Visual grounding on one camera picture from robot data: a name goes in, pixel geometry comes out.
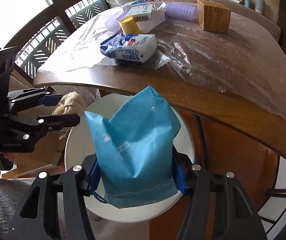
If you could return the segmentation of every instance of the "metal screw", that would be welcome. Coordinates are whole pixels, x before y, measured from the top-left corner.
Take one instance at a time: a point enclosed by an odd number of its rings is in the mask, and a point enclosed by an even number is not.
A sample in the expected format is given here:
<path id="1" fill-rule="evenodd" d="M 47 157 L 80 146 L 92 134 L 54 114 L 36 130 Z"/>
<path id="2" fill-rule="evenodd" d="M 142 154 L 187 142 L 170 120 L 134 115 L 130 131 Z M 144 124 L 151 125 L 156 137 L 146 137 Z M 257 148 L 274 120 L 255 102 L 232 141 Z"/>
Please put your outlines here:
<path id="1" fill-rule="evenodd" d="M 80 171 L 82 169 L 82 166 L 81 165 L 75 165 L 73 167 L 73 171 Z"/>
<path id="2" fill-rule="evenodd" d="M 228 171 L 228 172 L 226 173 L 226 176 L 227 176 L 228 178 L 230 178 L 230 179 L 233 179 L 233 178 L 235 177 L 235 174 L 234 174 L 233 172 L 231 172 L 231 171 Z"/>
<path id="3" fill-rule="evenodd" d="M 200 170 L 201 170 L 201 165 L 193 164 L 193 165 L 192 165 L 192 170 L 194 170 L 194 171 L 200 171 Z"/>
<path id="4" fill-rule="evenodd" d="M 46 176 L 47 176 L 47 173 L 45 171 L 43 171 L 39 174 L 40 179 L 44 179 L 44 178 L 46 178 Z"/>

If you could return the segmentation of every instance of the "blue fabric pouch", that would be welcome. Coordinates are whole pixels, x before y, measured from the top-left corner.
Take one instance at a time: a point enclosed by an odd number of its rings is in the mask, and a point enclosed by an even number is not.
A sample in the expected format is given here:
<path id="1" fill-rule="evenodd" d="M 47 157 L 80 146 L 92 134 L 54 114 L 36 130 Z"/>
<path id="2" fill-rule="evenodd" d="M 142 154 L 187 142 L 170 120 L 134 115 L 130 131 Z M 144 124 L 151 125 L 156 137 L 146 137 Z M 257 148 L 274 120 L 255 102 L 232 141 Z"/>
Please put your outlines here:
<path id="1" fill-rule="evenodd" d="M 84 113 L 109 204 L 135 207 L 177 193 L 172 178 L 172 145 L 181 124 L 153 87 L 132 97 L 110 120 Z"/>

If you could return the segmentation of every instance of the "wooden block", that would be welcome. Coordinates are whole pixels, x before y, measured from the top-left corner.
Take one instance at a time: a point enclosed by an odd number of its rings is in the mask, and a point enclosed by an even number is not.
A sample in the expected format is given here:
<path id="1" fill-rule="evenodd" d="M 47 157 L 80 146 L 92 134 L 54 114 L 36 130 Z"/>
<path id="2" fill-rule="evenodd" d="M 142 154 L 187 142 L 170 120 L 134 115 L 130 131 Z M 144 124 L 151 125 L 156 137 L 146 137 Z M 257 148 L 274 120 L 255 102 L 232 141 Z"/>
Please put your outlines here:
<path id="1" fill-rule="evenodd" d="M 198 23 L 205 31 L 227 33 L 230 9 L 212 1 L 197 0 Z"/>

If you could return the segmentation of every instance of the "wet wipes package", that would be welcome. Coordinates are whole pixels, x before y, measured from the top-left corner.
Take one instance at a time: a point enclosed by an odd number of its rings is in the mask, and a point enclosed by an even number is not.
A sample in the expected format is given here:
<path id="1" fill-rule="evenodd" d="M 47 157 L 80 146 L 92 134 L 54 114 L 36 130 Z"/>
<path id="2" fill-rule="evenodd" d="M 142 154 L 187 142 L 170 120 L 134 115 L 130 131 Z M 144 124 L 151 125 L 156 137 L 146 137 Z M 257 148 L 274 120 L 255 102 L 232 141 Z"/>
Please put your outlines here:
<path id="1" fill-rule="evenodd" d="M 101 44 L 100 51 L 109 58 L 145 62 L 157 48 L 153 34 L 116 33 Z"/>

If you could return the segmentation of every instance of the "plastic sheet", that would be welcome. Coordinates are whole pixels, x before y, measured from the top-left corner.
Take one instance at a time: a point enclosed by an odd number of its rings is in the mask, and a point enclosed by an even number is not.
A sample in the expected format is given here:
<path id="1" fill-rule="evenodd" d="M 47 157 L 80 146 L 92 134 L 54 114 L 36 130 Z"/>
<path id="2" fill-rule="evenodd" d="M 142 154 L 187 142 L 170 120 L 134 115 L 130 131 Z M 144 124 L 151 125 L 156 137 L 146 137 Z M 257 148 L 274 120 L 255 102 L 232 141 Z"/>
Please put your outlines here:
<path id="1" fill-rule="evenodd" d="M 59 70 L 118 64 L 102 63 L 110 59 L 104 59 L 99 44 L 114 34 L 105 23 L 121 11 L 118 7 L 100 13 L 61 44 L 53 53 L 64 60 Z M 170 59 L 171 66 L 187 83 L 238 94 L 286 120 L 286 56 L 258 23 L 231 13 L 230 28 L 225 34 L 203 31 L 198 23 L 166 17 L 150 33 L 158 39 L 156 56 Z M 49 57 L 40 69 L 51 72 L 52 66 L 57 65 L 55 58 Z"/>

